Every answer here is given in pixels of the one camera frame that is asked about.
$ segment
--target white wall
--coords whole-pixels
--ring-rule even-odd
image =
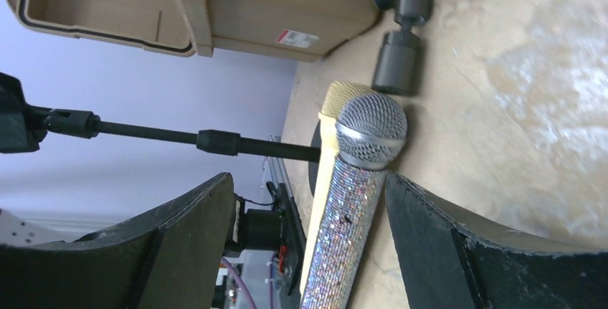
[[[30,104],[91,110],[103,120],[267,139],[282,132],[295,63],[216,50],[212,58],[36,33],[0,5],[0,71]],[[117,222],[221,172],[235,191],[260,193],[262,157],[216,156],[194,146],[49,135],[41,150],[0,155],[0,208],[26,216]]]

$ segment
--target sticker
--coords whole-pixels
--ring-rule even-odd
[[[292,31],[291,29],[284,30],[283,33],[281,33],[281,35],[277,38],[277,42],[279,44],[299,47],[302,49],[309,48],[309,46],[317,40],[319,40],[319,37],[316,35]]]
[[[232,241],[239,243],[239,221],[241,214],[241,202],[237,200],[236,205],[237,215],[234,217],[234,227],[232,228]]]

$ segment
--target rhinestone microphone handle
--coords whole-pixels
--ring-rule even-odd
[[[344,309],[387,171],[336,157],[300,309]]]

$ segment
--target tan plastic case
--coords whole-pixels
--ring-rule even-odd
[[[180,56],[312,62],[371,27],[373,0],[7,0],[27,28]]]

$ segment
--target beige tabletop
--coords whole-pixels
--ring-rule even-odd
[[[370,85],[380,25],[298,65],[282,139],[310,143],[333,81]],[[394,170],[533,234],[608,247],[608,0],[435,0],[418,93]],[[308,227],[308,165],[286,161]],[[407,308],[381,201],[352,308]]]

